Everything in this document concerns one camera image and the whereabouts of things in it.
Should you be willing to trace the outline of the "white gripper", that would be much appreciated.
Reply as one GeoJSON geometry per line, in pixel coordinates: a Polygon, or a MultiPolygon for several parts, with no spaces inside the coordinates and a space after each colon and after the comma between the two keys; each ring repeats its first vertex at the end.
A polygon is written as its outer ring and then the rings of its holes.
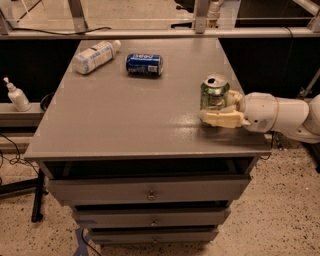
{"type": "MultiPolygon", "coordinates": [[[[240,108],[243,95],[229,90],[227,105],[240,108]]],[[[243,126],[251,132],[268,132],[276,119],[278,103],[274,96],[266,93],[250,93],[245,96],[244,114],[233,110],[229,113],[200,111],[200,119],[213,127],[237,128],[243,126]]]]}

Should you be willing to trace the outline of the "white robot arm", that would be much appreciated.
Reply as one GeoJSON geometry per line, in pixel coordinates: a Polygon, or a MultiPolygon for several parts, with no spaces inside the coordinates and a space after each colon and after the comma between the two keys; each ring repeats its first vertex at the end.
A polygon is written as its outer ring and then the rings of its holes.
{"type": "Polygon", "coordinates": [[[202,109],[200,119],[213,127],[243,127],[250,132],[278,132],[292,140],[320,142],[319,97],[310,102],[275,97],[269,93],[245,96],[230,90],[227,106],[220,110],[202,109]]]}

